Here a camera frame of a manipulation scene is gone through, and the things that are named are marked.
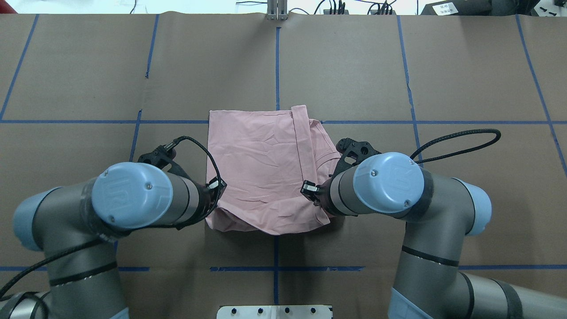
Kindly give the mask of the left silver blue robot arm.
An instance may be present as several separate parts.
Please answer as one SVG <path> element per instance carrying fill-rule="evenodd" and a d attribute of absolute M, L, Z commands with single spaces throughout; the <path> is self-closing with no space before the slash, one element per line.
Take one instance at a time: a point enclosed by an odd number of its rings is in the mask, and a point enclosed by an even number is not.
<path fill-rule="evenodd" d="M 128 319 L 115 243 L 138 230 L 204 220 L 225 187 L 220 176 L 203 185 L 174 170 L 120 162 L 27 198 L 14 212 L 14 234 L 45 258 L 2 287 L 1 317 Z"/>

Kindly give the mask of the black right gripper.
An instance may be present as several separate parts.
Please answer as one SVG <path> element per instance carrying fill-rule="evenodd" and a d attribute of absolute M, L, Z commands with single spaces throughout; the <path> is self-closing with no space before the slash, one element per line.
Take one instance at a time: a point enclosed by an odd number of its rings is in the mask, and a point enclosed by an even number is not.
<path fill-rule="evenodd" d="M 300 188 L 300 193 L 304 196 L 316 196 L 318 206 L 332 216 L 350 216 L 350 209 L 346 206 L 342 198 L 342 192 L 340 190 L 341 181 L 342 175 L 334 176 L 320 185 L 316 185 L 309 180 L 304 180 Z"/>

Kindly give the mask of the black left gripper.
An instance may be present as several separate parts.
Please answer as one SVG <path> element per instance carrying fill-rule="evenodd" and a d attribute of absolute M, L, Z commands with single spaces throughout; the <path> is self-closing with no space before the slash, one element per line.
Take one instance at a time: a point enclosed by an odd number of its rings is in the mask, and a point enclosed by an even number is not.
<path fill-rule="evenodd" d="M 218 206 L 218 201 L 227 188 L 224 179 L 215 176 L 207 185 L 187 184 L 188 202 L 183 214 L 175 221 L 181 230 L 204 220 Z"/>

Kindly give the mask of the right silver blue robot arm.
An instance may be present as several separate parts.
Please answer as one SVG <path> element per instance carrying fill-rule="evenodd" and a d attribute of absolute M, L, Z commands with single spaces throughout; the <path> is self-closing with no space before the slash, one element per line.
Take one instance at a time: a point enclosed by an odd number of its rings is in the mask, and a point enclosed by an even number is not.
<path fill-rule="evenodd" d="M 459 270 L 466 236 L 490 222 L 483 189 L 432 174 L 402 153 L 375 154 L 300 192 L 334 216 L 382 214 L 405 222 L 390 319 L 564 319 L 566 299 Z"/>

